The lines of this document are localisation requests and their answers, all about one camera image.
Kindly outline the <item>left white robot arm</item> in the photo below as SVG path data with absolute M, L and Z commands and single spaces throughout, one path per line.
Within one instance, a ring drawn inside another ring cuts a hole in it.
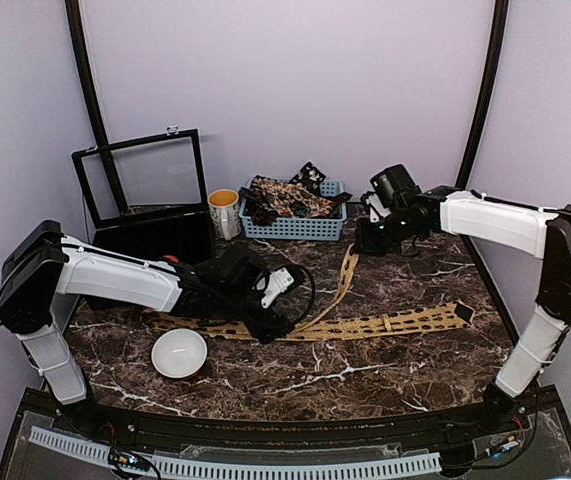
M 12 332 L 45 379 L 66 417 L 85 436 L 106 427 L 105 412 L 88 398 L 88 381 L 74 360 L 51 308 L 55 295 L 81 295 L 174 311 L 196 293 L 234 314 L 262 343 L 282 338 L 294 324 L 274 311 L 282 294 L 304 277 L 293 266 L 276 270 L 250 248 L 233 245 L 220 256 L 191 265 L 168 256 L 145 260 L 86 244 L 41 222 L 4 261 L 0 326 Z

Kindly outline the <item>white bowl orange outside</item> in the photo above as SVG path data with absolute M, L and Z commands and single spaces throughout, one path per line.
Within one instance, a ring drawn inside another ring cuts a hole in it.
M 171 379 L 188 379 L 204 366 L 208 346 L 196 331 L 179 328 L 161 335 L 151 351 L 152 365 L 158 373 Z

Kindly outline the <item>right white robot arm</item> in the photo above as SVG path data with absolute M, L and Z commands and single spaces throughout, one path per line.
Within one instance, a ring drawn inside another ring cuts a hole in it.
M 405 240 L 444 232 L 542 260 L 533 315 L 475 413 L 482 432 L 499 432 L 512 420 L 516 399 L 553 361 L 571 331 L 571 205 L 529 206 L 448 186 L 426 192 L 417 187 L 380 189 L 364 202 L 369 214 L 357 222 L 354 250 L 359 254 L 400 253 Z

